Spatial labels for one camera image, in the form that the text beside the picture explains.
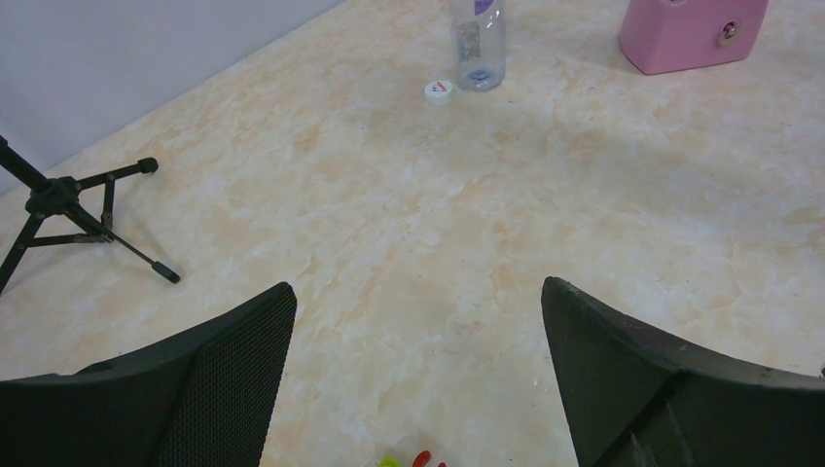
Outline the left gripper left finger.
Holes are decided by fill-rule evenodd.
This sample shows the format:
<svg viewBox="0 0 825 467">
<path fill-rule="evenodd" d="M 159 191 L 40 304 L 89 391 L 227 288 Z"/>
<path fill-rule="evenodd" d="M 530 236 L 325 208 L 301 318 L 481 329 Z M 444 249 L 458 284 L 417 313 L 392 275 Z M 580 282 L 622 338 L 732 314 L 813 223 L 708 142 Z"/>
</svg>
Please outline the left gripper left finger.
<svg viewBox="0 0 825 467">
<path fill-rule="evenodd" d="M 256 466 L 297 314 L 281 282 L 73 375 L 1 384 L 5 466 Z"/>
</svg>

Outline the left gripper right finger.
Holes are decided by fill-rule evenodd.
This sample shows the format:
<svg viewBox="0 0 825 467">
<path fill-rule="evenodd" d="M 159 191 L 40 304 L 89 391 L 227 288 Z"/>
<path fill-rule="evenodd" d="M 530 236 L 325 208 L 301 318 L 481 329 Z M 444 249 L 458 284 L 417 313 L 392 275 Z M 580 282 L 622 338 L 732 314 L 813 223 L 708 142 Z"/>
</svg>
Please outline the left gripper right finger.
<svg viewBox="0 0 825 467">
<path fill-rule="evenodd" d="M 820 466 L 824 381 L 710 350 L 558 278 L 544 327 L 582 466 Z"/>
</svg>

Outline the white Ganten bottle cap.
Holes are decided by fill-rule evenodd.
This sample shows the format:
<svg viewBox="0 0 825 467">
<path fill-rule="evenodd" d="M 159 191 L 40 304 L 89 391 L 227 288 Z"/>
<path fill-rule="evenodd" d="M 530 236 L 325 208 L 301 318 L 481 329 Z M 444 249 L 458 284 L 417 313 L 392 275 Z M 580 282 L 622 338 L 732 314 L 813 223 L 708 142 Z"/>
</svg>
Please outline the white Ganten bottle cap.
<svg viewBox="0 0 825 467">
<path fill-rule="evenodd" d="M 433 106 L 443 106 L 451 102 L 454 86 L 449 80 L 436 80 L 424 88 L 425 100 Z"/>
</svg>

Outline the clear plastic bottle white cap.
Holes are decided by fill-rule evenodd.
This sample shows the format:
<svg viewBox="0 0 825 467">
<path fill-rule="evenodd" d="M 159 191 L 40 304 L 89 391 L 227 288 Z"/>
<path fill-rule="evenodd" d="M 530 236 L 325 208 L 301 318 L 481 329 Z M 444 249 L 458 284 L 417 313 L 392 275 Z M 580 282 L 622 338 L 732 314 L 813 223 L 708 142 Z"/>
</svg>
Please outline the clear plastic bottle white cap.
<svg viewBox="0 0 825 467">
<path fill-rule="evenodd" d="M 506 76 L 505 2 L 448 2 L 456 83 L 462 90 L 487 91 Z"/>
</svg>

